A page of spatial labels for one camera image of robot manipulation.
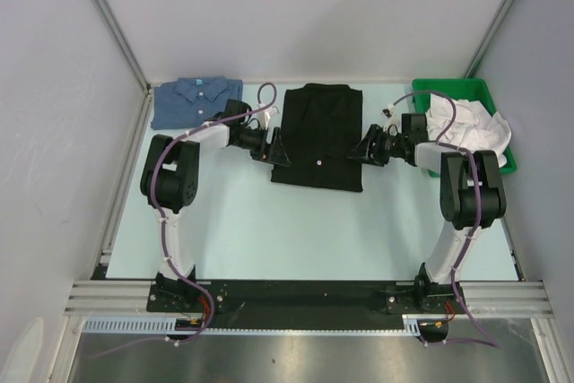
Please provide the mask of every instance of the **crumpled white cloth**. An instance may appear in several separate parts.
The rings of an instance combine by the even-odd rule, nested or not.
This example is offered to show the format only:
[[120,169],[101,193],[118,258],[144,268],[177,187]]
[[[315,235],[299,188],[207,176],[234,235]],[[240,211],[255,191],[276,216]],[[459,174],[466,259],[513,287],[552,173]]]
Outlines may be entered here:
[[[455,104],[455,123],[440,141],[465,147],[471,152],[493,150],[498,156],[499,167],[506,165],[503,153],[512,135],[509,122],[498,112],[491,116],[479,101],[455,100]],[[432,94],[426,116],[429,139],[434,140],[452,118],[452,106],[448,100]]]

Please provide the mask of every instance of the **clothing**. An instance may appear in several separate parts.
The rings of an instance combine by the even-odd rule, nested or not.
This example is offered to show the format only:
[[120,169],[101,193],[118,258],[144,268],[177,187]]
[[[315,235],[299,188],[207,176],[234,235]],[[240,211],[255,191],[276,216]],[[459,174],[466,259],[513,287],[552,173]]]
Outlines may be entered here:
[[343,84],[288,90],[281,138],[291,166],[274,166],[271,181],[362,192],[361,164],[347,159],[361,129],[361,91]]
[[[441,140],[445,143],[464,147],[471,152],[493,150],[498,157],[499,167],[506,165],[503,154],[509,146],[509,122],[498,112],[491,116],[478,100],[455,100],[457,117],[452,127]],[[452,118],[452,107],[448,100],[432,94],[430,109],[427,111],[427,131],[434,140],[444,130]]]
[[200,126],[225,110],[227,99],[241,100],[243,82],[213,78],[179,78],[153,89],[152,129]]

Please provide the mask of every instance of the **green plastic bin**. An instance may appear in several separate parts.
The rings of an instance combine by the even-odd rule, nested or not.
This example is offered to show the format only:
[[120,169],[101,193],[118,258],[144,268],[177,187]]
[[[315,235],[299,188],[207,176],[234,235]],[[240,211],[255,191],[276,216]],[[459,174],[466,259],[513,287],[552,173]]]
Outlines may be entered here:
[[[480,78],[465,79],[417,79],[413,81],[413,90],[436,90],[442,91],[454,100],[479,100],[486,110],[493,115],[496,107],[492,101],[488,86]],[[426,112],[431,107],[431,95],[421,94],[413,97],[414,110],[416,112]],[[500,168],[502,175],[509,174],[517,170],[517,163],[514,160],[510,146],[504,152],[507,163]],[[439,174],[429,171],[431,177],[438,177]]]

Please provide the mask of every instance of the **white table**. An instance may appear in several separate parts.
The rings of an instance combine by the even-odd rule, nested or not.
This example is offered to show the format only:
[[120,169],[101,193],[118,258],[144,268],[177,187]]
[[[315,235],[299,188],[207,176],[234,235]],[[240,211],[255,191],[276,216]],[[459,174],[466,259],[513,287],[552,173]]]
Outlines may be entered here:
[[[287,89],[278,85],[278,106]],[[353,84],[363,91],[363,133],[383,124],[380,112],[409,90],[403,84]],[[258,85],[243,100],[257,105]],[[408,110],[403,102],[400,107]],[[281,116],[272,126],[279,126]],[[161,263],[157,214],[139,191],[152,137],[149,127],[117,232],[107,276],[154,278]],[[161,132],[179,135],[181,131]],[[363,166],[362,193],[271,183],[271,166],[229,147],[214,156],[209,202],[188,209],[198,278],[276,280],[409,280],[434,248],[443,219],[439,181],[404,161]],[[500,221],[476,242],[464,280],[517,280]]]

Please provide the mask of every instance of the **folded black clothing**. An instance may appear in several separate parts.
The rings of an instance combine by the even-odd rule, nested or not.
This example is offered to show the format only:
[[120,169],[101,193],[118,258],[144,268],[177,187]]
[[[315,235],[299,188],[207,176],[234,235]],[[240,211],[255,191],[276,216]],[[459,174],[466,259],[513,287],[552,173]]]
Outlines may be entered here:
[[361,91],[345,84],[288,90],[281,138],[291,166],[274,166],[271,181],[362,192],[361,164],[347,159],[361,129]]

